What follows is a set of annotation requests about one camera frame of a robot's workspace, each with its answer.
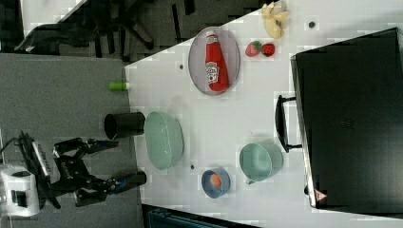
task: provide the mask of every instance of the bottle cap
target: bottle cap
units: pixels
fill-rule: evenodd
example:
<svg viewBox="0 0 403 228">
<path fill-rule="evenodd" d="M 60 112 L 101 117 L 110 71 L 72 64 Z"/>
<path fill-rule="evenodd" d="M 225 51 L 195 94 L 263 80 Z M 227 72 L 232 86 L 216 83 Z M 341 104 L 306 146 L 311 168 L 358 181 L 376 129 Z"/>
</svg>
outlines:
<svg viewBox="0 0 403 228">
<path fill-rule="evenodd" d="M 211 35 L 216 35 L 216 33 L 214 32 L 214 30 L 209 30 L 205 33 L 205 36 L 211 36 Z"/>
<path fill-rule="evenodd" d="M 123 91 L 123 90 L 129 89 L 129 83 L 111 82 L 111 83 L 109 83 L 108 89 L 111 91 Z"/>
</svg>

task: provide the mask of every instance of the red ketchup bottle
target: red ketchup bottle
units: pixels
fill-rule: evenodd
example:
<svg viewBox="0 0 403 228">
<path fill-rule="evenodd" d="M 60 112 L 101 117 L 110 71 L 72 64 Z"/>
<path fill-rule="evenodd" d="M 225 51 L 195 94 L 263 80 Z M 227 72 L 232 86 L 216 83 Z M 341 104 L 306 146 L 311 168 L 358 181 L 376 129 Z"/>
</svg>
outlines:
<svg viewBox="0 0 403 228">
<path fill-rule="evenodd" d="M 228 88 L 228 73 L 222 56 L 219 39 L 214 31 L 207 31 L 205 47 L 205 72 L 211 90 L 224 91 Z"/>
</svg>

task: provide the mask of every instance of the orange fruit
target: orange fruit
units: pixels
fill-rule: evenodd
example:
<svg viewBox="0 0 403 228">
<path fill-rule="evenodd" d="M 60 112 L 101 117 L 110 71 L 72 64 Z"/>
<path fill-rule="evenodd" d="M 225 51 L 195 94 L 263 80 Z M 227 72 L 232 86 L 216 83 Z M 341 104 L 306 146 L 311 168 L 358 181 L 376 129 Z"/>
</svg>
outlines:
<svg viewBox="0 0 403 228">
<path fill-rule="evenodd" d="M 215 187 L 220 187 L 221 186 L 221 179 L 220 179 L 219 175 L 217 175 L 217 174 L 211 175 L 210 182 Z"/>
</svg>

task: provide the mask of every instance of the floor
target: floor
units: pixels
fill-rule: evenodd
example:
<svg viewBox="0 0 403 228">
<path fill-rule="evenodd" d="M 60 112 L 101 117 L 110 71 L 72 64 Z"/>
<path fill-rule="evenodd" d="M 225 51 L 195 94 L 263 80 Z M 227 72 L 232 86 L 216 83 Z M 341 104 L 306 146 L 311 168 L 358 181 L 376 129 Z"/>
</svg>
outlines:
<svg viewBox="0 0 403 228">
<path fill-rule="evenodd" d="M 130 6 L 133 0 L 126 0 Z M 183 0 L 154 0 L 154 3 L 142 4 L 137 10 L 137 19 L 145 25 L 154 39 L 155 47 L 151 50 L 131 37 L 130 61 L 133 63 L 152 54 L 173 47 L 178 43 L 190 39 L 206 27 L 220 26 L 239 18 L 251 11 L 261 8 L 266 2 L 262 0 L 194 0 L 194 12 L 186 15 Z M 177 9 L 178 28 L 175 27 L 173 8 Z M 106 37 L 101 37 L 103 58 L 120 58 L 119 34 L 114 32 L 115 49 L 108 53 Z M 95 44 L 90 47 L 70 47 L 60 45 L 60 54 L 67 56 L 95 57 Z"/>
<path fill-rule="evenodd" d="M 121 80 L 122 67 L 121 61 L 111 59 L 0 54 L 0 91 L 7 97 L 0 99 L 0 106 L 6 107 L 0 108 L 3 140 L 18 137 L 21 130 L 29 133 L 45 153 L 51 182 L 58 181 L 60 173 L 52 155 L 55 143 L 77 137 L 106 140 L 105 116 L 129 112 L 127 92 L 107 90 L 110 81 Z M 121 170 L 136 168 L 133 138 L 117 141 L 118 147 L 83 157 L 91 175 L 107 180 Z M 11 144 L 4 155 L 7 165 L 24 166 L 16 146 Z M 73 193 L 58 200 L 61 209 L 47 202 L 38 215 L 12 218 L 11 227 L 143 227 L 139 188 L 84 207 L 75 206 Z M 7 227 L 4 223 L 6 219 L 0 227 Z"/>
</svg>

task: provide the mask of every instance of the black cup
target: black cup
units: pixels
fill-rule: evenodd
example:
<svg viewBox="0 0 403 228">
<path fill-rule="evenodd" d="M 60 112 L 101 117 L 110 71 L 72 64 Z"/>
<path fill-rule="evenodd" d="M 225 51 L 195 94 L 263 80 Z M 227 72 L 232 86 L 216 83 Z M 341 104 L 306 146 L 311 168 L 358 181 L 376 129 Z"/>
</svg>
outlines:
<svg viewBox="0 0 403 228">
<path fill-rule="evenodd" d="M 144 133 L 145 116 L 141 112 L 124 114 L 107 114 L 105 133 L 110 140 Z"/>
</svg>

